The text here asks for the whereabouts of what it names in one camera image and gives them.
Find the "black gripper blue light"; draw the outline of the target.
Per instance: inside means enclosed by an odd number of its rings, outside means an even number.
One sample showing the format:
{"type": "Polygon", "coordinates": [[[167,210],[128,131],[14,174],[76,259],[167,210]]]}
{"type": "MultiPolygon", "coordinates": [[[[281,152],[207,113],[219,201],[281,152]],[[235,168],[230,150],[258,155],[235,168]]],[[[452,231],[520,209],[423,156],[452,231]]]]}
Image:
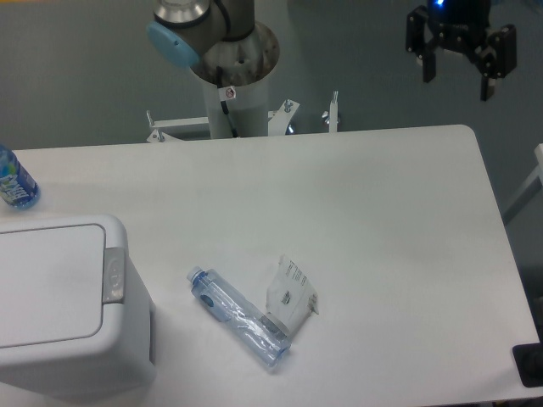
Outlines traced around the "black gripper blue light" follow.
{"type": "Polygon", "coordinates": [[[406,51],[422,64],[423,82],[432,81],[437,72],[435,49],[465,53],[481,74],[480,100],[495,93],[495,82],[517,67],[517,27],[504,25],[487,36],[491,1],[427,1],[406,16],[406,51]],[[433,36],[425,40],[426,28],[433,36]]]}

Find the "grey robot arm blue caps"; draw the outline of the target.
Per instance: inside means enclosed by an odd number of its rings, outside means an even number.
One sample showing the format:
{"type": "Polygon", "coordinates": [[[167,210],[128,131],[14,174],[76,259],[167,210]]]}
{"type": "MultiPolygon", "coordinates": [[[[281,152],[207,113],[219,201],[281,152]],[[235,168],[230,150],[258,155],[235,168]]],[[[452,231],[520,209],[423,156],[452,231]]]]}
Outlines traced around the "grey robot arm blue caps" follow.
{"type": "MultiPolygon", "coordinates": [[[[518,65],[517,30],[490,26],[489,1],[428,1],[406,16],[408,53],[423,67],[423,81],[436,76],[437,48],[467,57],[481,74],[480,98],[494,93],[494,81],[518,65]]],[[[192,68],[219,42],[241,42],[256,31],[252,1],[156,1],[148,38],[171,64],[192,68]]]]}

